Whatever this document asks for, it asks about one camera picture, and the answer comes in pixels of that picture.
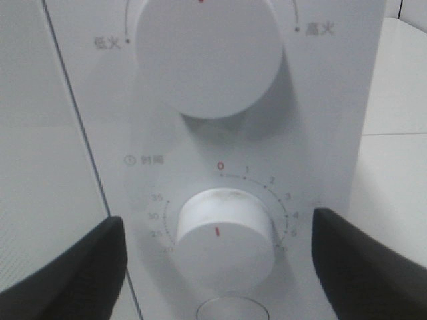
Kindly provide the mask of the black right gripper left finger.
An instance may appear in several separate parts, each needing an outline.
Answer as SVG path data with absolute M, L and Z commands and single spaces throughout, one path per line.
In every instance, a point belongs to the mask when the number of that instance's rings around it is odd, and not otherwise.
M 127 269 L 121 217 L 108 217 L 46 266 L 1 292 L 2 319 L 110 319 Z

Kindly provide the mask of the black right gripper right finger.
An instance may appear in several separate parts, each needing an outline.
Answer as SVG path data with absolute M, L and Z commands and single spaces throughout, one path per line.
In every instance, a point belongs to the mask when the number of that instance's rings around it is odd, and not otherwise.
M 328 208 L 314 210 L 312 261 L 338 319 L 426 318 L 426 268 Z

